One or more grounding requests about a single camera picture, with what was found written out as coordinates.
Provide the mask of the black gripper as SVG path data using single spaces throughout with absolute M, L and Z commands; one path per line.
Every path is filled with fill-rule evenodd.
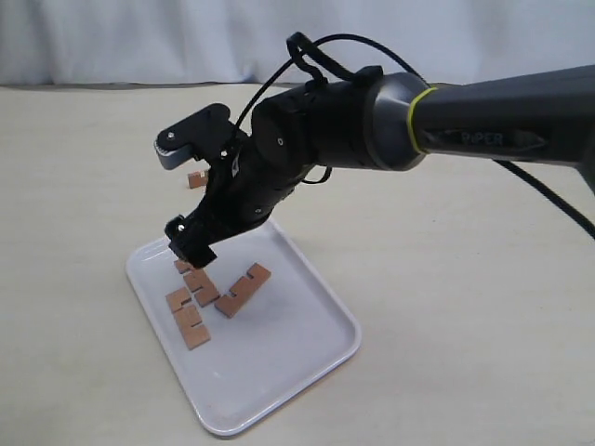
M 308 82 L 262 100 L 250 135 L 234 130 L 234 154 L 210 164 L 197 208 L 166 223 L 169 249 L 202 269 L 217 259 L 210 244 L 261 225 L 314 166 L 381 169 L 369 135 L 369 95 L 381 77 L 365 67 L 352 82 Z

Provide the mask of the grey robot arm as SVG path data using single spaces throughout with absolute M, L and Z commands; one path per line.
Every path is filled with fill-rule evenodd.
M 215 243 L 261 226 L 318 165 L 399 172 L 452 154 L 572 167 L 592 184 L 594 70 L 435 87 L 370 67 L 265 98 L 248 132 L 211 104 L 161 131 L 154 147 L 165 169 L 209 165 L 204 198 L 165 225 L 174 254 L 202 268 Z

